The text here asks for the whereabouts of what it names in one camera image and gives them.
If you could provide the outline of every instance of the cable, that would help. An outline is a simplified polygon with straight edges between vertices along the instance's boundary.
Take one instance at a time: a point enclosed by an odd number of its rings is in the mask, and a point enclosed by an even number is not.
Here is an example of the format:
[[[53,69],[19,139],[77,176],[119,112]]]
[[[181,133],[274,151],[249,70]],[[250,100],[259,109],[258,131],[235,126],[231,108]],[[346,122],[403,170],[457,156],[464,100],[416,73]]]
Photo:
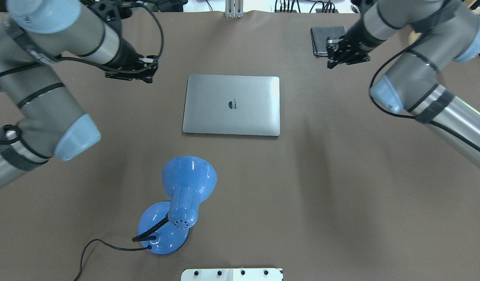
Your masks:
[[[309,14],[311,14],[311,12],[313,11],[314,6],[316,6],[316,4],[318,4],[318,3],[321,3],[321,4],[322,4],[321,9],[324,9],[324,8],[325,8],[325,2],[323,2],[323,1],[310,1],[310,2],[314,2],[314,4],[313,4],[313,7],[311,7],[311,9],[309,10]]]
[[[164,226],[164,224],[168,223],[169,222],[169,218],[168,218],[168,213],[165,214],[165,217],[160,221],[160,222],[157,222],[154,226],[152,226],[150,229],[148,229],[147,231],[141,233],[140,235],[136,236],[136,237],[133,237],[133,242],[141,242],[141,241],[144,241],[145,238],[149,237],[150,234],[154,233],[155,231],[157,231],[159,228],[161,228],[162,226]]]
[[[15,142],[21,140],[22,130],[18,128],[18,126],[4,125],[2,128],[4,128],[4,135],[6,135],[8,131],[13,130],[15,131],[16,137],[14,139],[5,139],[5,140],[0,139],[0,144],[9,145],[9,144],[14,144]]]
[[[158,21],[158,18],[156,18],[154,12],[151,11],[148,7],[146,7],[145,5],[143,5],[141,3],[135,3],[135,6],[144,8],[151,15],[151,17],[154,19],[154,21],[156,22],[156,25],[158,26],[158,29],[160,30],[160,41],[161,41],[161,43],[160,43],[160,50],[158,52],[158,55],[156,56],[157,62],[152,62],[151,64],[148,64],[147,66],[145,66],[142,69],[126,71],[126,70],[122,70],[122,69],[110,68],[108,66],[102,66],[101,64],[96,64],[95,62],[89,62],[88,60],[85,60],[85,59],[78,59],[76,57],[60,57],[60,58],[58,58],[58,60],[59,61],[71,60],[71,61],[74,61],[74,62],[81,62],[83,64],[89,64],[90,66],[96,66],[97,68],[102,69],[104,71],[113,71],[113,72],[116,72],[116,73],[125,73],[125,74],[141,73],[143,71],[146,71],[148,69],[153,68],[154,66],[157,66],[158,65],[158,59],[160,59],[160,57],[162,55],[163,45],[164,45],[162,25],[160,24],[160,21]],[[21,66],[19,68],[10,69],[10,70],[1,72],[0,77],[5,76],[5,75],[9,75],[9,74],[12,74],[12,73],[17,73],[19,71],[25,71],[25,70],[28,70],[28,69],[33,69],[33,68],[36,68],[37,66],[42,66],[42,65],[39,64],[39,63],[34,63],[34,64],[30,64],[28,66]]]
[[[335,12],[335,9],[335,4],[331,0],[328,0],[328,7],[326,8],[326,12]]]
[[[119,251],[142,251],[142,250],[146,250],[146,249],[151,249],[151,245],[148,245],[144,248],[121,248],[121,247],[116,247],[116,246],[113,246],[111,244],[108,244],[106,243],[105,241],[101,240],[101,239],[93,239],[91,241],[89,241],[89,243],[87,243],[87,245],[85,245],[84,247],[84,250],[82,251],[82,255],[81,255],[81,266],[80,266],[80,269],[79,269],[79,274],[77,274],[77,277],[75,277],[74,281],[77,281],[79,279],[79,277],[81,276],[82,274],[82,260],[83,260],[83,255],[85,254],[85,250],[87,249],[87,247],[89,247],[89,245],[92,243],[92,242],[95,242],[95,241],[99,241],[105,245],[107,245],[108,247],[112,248],[112,249],[116,249],[116,250],[119,250]]]
[[[327,5],[325,5],[325,8],[324,8],[323,11],[321,11],[321,12],[328,12],[328,8],[330,7],[330,4],[331,4],[331,3],[332,3],[332,2],[331,2],[330,0],[328,0]]]
[[[370,95],[370,99],[372,100],[373,104],[379,109],[381,110],[382,112],[390,115],[390,116],[394,116],[394,117],[399,117],[399,118],[404,118],[404,119],[415,119],[416,117],[415,116],[410,116],[410,115],[403,115],[403,114],[395,114],[395,113],[392,113],[392,112],[389,112],[388,110],[385,110],[384,108],[382,108],[376,101],[375,99],[372,97],[371,95],[371,88],[373,87],[373,84],[375,82],[375,79],[377,78],[377,75],[379,74],[379,72],[384,69],[384,67],[386,67],[390,62],[392,62],[395,58],[399,57],[400,55],[406,53],[408,50],[414,48],[415,46],[417,46],[418,44],[420,44],[422,42],[422,40],[425,38],[425,34],[423,34],[415,43],[411,44],[410,46],[404,48],[403,50],[401,50],[399,53],[395,54],[393,57],[391,57],[390,59],[388,59],[384,64],[382,64],[382,66],[380,66],[380,68],[375,72],[375,74],[373,75],[373,78],[372,78],[372,81],[370,82],[370,87],[368,88],[368,92],[369,92],[369,95]],[[454,137],[456,137],[457,139],[461,140],[462,142],[464,142],[465,144],[467,144],[468,146],[470,146],[471,148],[475,149],[476,151],[478,151],[480,153],[480,147],[471,142],[469,139],[466,139],[466,137],[464,137],[463,135],[459,134],[458,132],[454,131],[453,129],[441,124],[441,123],[438,123],[436,121],[431,121],[429,123],[430,125],[433,125],[433,126],[436,126],[438,128],[440,128],[441,130],[444,130],[445,132],[447,133],[450,133],[451,135],[453,135]]]
[[[294,12],[294,5],[296,0],[292,0],[292,7],[290,7],[290,12]],[[301,6],[299,5],[299,0],[297,0],[297,7],[299,8],[299,14],[301,12]]]
[[[214,9],[212,9],[212,6],[210,5],[209,1],[208,0],[205,0],[207,2],[207,5],[209,5],[209,9],[210,11],[213,11]]]

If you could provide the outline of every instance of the apple logo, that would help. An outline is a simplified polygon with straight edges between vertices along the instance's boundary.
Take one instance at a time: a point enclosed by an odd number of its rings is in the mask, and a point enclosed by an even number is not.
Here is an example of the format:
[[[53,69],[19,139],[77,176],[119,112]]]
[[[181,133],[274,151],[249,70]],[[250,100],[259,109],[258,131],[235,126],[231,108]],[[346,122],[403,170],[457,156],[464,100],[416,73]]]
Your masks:
[[[228,105],[229,105],[229,108],[231,108],[232,110],[237,109],[238,106],[236,105],[236,98],[233,101],[230,101]]]

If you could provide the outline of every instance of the desk lamp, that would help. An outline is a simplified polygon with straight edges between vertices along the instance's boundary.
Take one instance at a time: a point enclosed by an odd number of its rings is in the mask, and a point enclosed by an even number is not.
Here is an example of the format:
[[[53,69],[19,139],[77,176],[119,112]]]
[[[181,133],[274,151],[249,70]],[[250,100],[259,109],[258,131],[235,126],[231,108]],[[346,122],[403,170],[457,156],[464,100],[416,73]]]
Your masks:
[[[170,254],[179,249],[190,228],[198,219],[200,203],[212,194],[217,174],[207,161],[194,156],[181,156],[167,162],[162,170],[162,184],[171,201],[150,206],[141,216],[138,236],[154,254]]]

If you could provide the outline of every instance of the laptop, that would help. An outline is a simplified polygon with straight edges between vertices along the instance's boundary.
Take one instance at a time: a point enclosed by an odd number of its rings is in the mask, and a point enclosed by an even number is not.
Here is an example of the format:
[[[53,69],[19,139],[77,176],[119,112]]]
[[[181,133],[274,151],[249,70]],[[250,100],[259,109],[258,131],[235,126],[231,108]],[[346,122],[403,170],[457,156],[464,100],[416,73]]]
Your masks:
[[[280,79],[190,75],[182,131],[279,136]]]

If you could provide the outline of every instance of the metal bracket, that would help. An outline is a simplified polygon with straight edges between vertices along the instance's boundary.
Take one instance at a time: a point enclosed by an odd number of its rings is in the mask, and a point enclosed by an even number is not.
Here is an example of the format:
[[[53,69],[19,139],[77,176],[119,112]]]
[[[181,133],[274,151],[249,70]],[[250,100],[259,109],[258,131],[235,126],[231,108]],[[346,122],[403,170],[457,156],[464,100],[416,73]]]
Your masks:
[[[243,18],[243,0],[226,0],[226,18]]]

